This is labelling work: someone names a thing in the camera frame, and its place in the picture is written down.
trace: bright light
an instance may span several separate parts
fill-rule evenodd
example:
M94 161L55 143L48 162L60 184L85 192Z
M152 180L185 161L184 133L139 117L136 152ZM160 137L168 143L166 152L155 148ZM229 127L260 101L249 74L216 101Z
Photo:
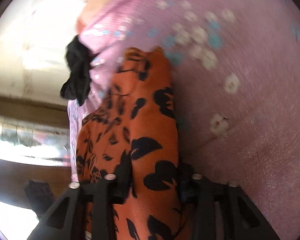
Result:
M26 240L38 223L31 209L0 202L0 231L7 240Z

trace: metal screw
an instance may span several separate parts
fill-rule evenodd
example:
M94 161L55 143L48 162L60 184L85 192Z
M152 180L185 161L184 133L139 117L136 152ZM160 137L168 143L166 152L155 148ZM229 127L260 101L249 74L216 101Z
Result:
M114 180L117 176L115 174L107 174L105 176L106 180Z
M192 174L192 179L194 179L194 180L200 180L200 179L202 179L202 175L198 174L198 173Z
M78 188L78 187L80 187L80 183L79 183L79 182L71 182L71 183L69 184L69 188L76 189L76 188Z
M238 187L239 186L239 184L236 181L229 181L228 185L230 187Z

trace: black fabric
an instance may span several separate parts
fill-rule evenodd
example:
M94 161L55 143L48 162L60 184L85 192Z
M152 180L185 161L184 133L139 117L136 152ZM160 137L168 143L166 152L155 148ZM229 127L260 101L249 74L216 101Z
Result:
M79 106L82 106L90 92L89 70L92 58L89 56L90 51L79 42L78 36L74 37L67 49L66 59L71 73L60 95L65 99L77 99Z

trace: dark object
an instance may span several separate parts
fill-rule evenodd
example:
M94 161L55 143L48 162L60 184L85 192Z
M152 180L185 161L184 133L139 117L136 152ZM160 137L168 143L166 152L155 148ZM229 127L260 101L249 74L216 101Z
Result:
M123 204L128 196L131 185L131 159L126 158L116 167L114 173L116 176L108 174L94 184L79 188L70 186L47 211L28 240L84 239L82 217L87 202L93 202L92 212L98 214L93 216L92 240L115 240L113 216L118 214L112 210L112 204ZM217 239L216 203L219 204L222 214L222 239L280 240L239 186L233 183L223 185L211 182L204 176L194 174L188 164L179 166L178 182L181 202L197 207L191 240ZM132 222L127 223L133 238L136 236L136 230Z
M131 185L131 159L125 158L114 170L97 183L80 186L78 182L45 213L28 240L85 239L85 205L93 203L92 240L116 239L112 204L123 204Z
M31 204L32 210L41 218L48 208L54 203L55 198L48 183L28 180L24 187L26 196Z
M193 174L186 165L180 170L182 203L197 205L191 240L216 239L216 203L221 207L224 240L280 240L268 221L239 186L211 182Z
M90 51L79 42L78 36L74 37L67 48L66 59L71 73L63 84L60 95L65 99L77 99L79 106L82 106L90 92L89 70L92 58Z

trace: wall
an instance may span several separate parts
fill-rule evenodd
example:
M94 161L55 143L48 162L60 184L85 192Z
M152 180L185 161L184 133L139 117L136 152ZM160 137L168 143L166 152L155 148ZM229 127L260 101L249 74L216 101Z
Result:
M28 179L49 183L59 197L71 182L70 167L37 166L0 160L0 201L23 208L31 208L23 190Z
M13 0L0 18L0 96L66 105L64 60L79 0Z

